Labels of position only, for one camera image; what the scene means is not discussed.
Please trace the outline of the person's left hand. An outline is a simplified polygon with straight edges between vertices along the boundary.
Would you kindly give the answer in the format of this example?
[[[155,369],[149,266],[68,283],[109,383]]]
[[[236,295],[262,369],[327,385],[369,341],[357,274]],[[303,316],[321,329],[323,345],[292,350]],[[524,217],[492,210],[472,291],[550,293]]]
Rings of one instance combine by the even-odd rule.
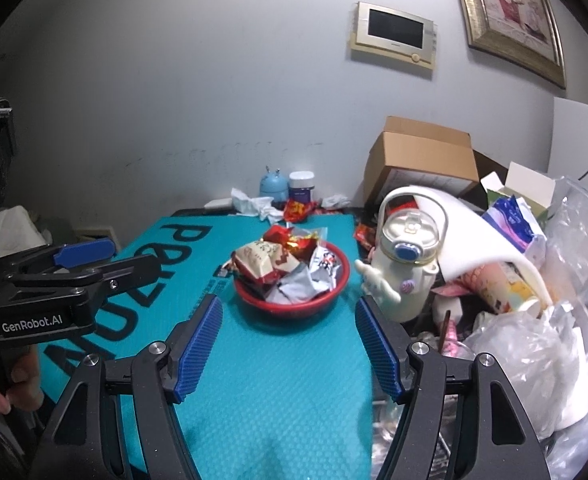
[[[12,408],[25,412],[38,410],[44,402],[41,390],[39,354],[36,346],[16,353],[0,354],[0,414]]]

